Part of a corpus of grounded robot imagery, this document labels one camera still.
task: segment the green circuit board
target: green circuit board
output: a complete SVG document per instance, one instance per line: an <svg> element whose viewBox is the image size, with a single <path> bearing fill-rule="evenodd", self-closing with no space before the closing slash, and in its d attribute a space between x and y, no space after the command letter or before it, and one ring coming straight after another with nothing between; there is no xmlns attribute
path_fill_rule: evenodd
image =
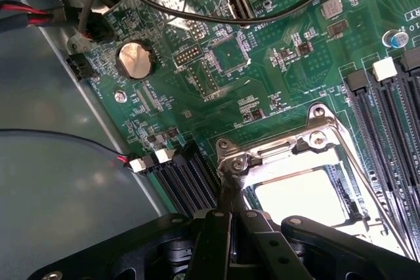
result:
<svg viewBox="0 0 420 280"><path fill-rule="evenodd" d="M232 17L228 0L155 1ZM262 17L297 0L246 1ZM195 139L215 164L218 137L243 145L296 129L306 123L314 102L327 104L357 139L343 78L420 44L420 0L339 0L342 9L332 8L337 10L332 17L322 12L326 1L277 22L242 28L173 18L138 0L123 0L106 14L117 41L97 45L76 35L68 47L84 52L99 74L90 80L92 88L140 156ZM404 49L383 45L388 30L409 35ZM153 74L142 81L116 69L118 50L132 40L149 43L155 57ZM127 95L125 103L116 102L117 91ZM148 140L159 134L164 141Z"/></svg>

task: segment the black dimm slot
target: black dimm slot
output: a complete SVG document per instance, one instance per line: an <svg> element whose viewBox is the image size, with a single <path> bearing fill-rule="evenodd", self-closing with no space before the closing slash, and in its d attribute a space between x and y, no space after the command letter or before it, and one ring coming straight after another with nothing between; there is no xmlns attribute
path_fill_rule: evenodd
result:
<svg viewBox="0 0 420 280"><path fill-rule="evenodd" d="M401 124L401 117L399 116L395 99L392 93L392 85L390 82L385 83L386 89L383 91L383 95L388 104L388 111L384 111L383 116L387 120L386 124L388 125L388 130L392 133L392 144L394 147L394 152L396 154L398 165L401 166L400 173L402 179L404 179L404 190L409 194L408 186L409 183L416 185L414 178L417 178L417 169L413 160L413 155L409 151L410 144L407 141L406 134L404 132L403 126ZM420 217L417 209L420 210L420 204L415 202L415 213L417 213L418 223L420 226Z"/></svg>
<svg viewBox="0 0 420 280"><path fill-rule="evenodd" d="M213 172L211 167L207 164L207 161L203 157L203 155L200 153L197 153L196 159L194 161L197 163L197 167L199 167L200 172L203 174L208 174L208 183L211 186L211 189L213 191L218 191L219 187L221 186L221 180L220 178Z"/></svg>
<svg viewBox="0 0 420 280"><path fill-rule="evenodd" d="M201 188L201 191L204 191L207 194L207 201L209 202L209 206L214 208L217 206L216 199L215 199L215 192L216 189L212 188L209 183L209 175L203 169L200 169L200 160L194 159L190 161L191 167L195 170L198 174L206 174L207 176L200 176L197 177L196 180Z"/></svg>
<svg viewBox="0 0 420 280"><path fill-rule="evenodd" d="M385 87L385 90L381 87L376 88L374 89L374 93L379 105L379 111L383 118L383 124L388 133L392 155L397 165L397 174L400 178L401 188L403 190L402 193L406 197L405 208L408 211L403 208L400 212L402 214L409 212L409 215L404 216L405 218L408 218L406 229L409 233L409 240L413 245L413 249L417 257L420 257L420 218L417 212L417 209L420 208L417 206L416 209L414 206L415 200L413 200L408 189L406 174L410 174L410 171L406 162L406 155L404 154L406 153L406 150L401 146L401 143L399 143L399 140L406 143L406 138L402 130L401 122L399 122L398 110L396 109L396 104L392 95L392 87L390 86L390 83L385 83L385 85L389 87Z"/></svg>
<svg viewBox="0 0 420 280"><path fill-rule="evenodd" d="M380 139L378 135L379 131L377 130L377 125L373 119L373 113L371 107L369 106L368 95L364 92L363 94L358 95L360 97L360 103L363 107L363 110L359 108L359 103L353 102L355 109L355 114L359 120L359 125L364 135L366 144L368 146L369 153L373 160L373 166L375 167L375 172L377 172L377 177L381 179L381 187L385 194L388 192L389 184L393 190L391 193L394 196L396 201L396 207L392 206L392 203L386 198L388 205L388 212L392 215L391 218L394 218L394 223L400 233L400 236L405 240L407 245L411 245L410 238L406 235L406 229L403 227L402 222L399 220L402 218L404 225L407 227L407 230L412 230L409 218L405 212L406 203L405 199L400 195L400 188L395 179L394 172L391 170L389 165L389 159L384 151L385 144Z"/></svg>
<svg viewBox="0 0 420 280"><path fill-rule="evenodd" d="M373 167L375 169L376 177L379 179L383 193L389 190L389 181L393 180L393 175L389 169L389 162L387 155L384 151L384 145L381 139L378 137L379 131L377 125L373 119L373 113L369 106L368 95L363 92L357 95L358 99L355 99L352 103L353 110L358 120L360 130L362 131L363 138L366 143L367 150L372 160ZM398 220L398 217L391 212L391 207L388 203L388 211L390 212L391 218L394 218L394 223L399 226L400 234L402 235L403 228Z"/></svg>
<svg viewBox="0 0 420 280"><path fill-rule="evenodd" d="M192 210L192 212L196 212L198 209L199 203L197 195L192 190L190 183L185 179L183 173L178 169L176 165L174 167L168 168L170 176L172 180L176 183L177 189L182 194L184 200L188 204L188 208Z"/></svg>
<svg viewBox="0 0 420 280"><path fill-rule="evenodd" d="M420 158L420 103L416 102L416 98L420 98L420 91L415 90L415 81L413 80L408 81L407 78L401 77L400 78L400 94L402 96L402 100L404 103L404 109L408 116L408 123L410 127L410 134L413 136L414 141L414 154L417 155L417 158ZM409 159L413 163L414 172L412 173L412 177L414 180L414 184L417 186L417 189L420 188L420 174L418 169L416 168L412 157Z"/></svg>
<svg viewBox="0 0 420 280"><path fill-rule="evenodd" d="M180 171L182 172L182 176L184 177L185 182L188 183L188 187L190 188L191 193L194 194L194 197L196 198L199 204L199 208L209 208L210 204L208 203L206 197L200 189L200 186L198 185L197 179L200 178L200 176L194 176L187 165L182 165L180 167Z"/></svg>
<svg viewBox="0 0 420 280"><path fill-rule="evenodd" d="M172 204L175 206L175 209L186 216L190 215L190 211L188 210L187 205L184 203L183 199L179 195L179 193L175 192L172 189L173 185L165 178L162 170L154 170L154 175L157 178L159 184L161 184L162 188L165 192L169 195L169 198L172 201Z"/></svg>

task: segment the usb port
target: usb port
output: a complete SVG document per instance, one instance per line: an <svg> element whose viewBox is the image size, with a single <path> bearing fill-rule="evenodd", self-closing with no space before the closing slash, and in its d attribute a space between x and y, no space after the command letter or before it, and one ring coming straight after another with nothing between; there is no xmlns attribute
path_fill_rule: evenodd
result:
<svg viewBox="0 0 420 280"><path fill-rule="evenodd" d="M228 5L230 13L235 19L246 20L254 17L254 12L248 0L228 0Z"/></svg>

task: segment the capacitor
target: capacitor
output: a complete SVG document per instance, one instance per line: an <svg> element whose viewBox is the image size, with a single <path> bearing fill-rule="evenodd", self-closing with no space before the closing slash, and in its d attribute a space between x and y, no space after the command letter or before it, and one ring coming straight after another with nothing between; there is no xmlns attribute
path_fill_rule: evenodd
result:
<svg viewBox="0 0 420 280"><path fill-rule="evenodd" d="M389 30L382 36L382 44L386 47L401 49L408 44L410 37L406 32Z"/></svg>

